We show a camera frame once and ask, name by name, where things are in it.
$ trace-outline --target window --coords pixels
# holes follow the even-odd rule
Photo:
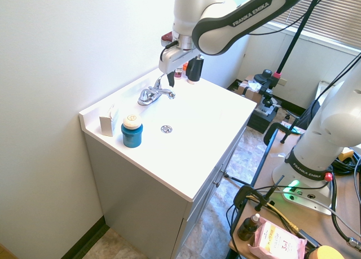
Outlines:
[[[295,22],[307,11],[311,1],[300,1],[273,21],[283,25]],[[361,0],[322,0],[303,30],[361,49]]]

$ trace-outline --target gray cabinet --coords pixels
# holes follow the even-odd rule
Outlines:
[[[174,259],[217,189],[245,125],[187,201],[99,141],[85,134],[105,221],[150,259]]]

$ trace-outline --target sink faucet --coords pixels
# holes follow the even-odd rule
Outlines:
[[[175,93],[168,89],[162,89],[160,81],[162,79],[162,74],[154,84],[154,87],[149,86],[147,89],[142,90],[140,97],[138,98],[138,104],[142,106],[147,106],[155,102],[162,94],[168,96],[169,99],[175,98]]]

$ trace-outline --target pink package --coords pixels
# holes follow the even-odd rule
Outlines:
[[[260,259],[303,259],[306,239],[300,239],[272,222],[260,217],[261,226],[254,233],[252,254]]]

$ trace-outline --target dropper bottle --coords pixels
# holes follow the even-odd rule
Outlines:
[[[258,228],[258,221],[259,214],[246,218],[237,231],[238,237],[243,241],[249,240]]]

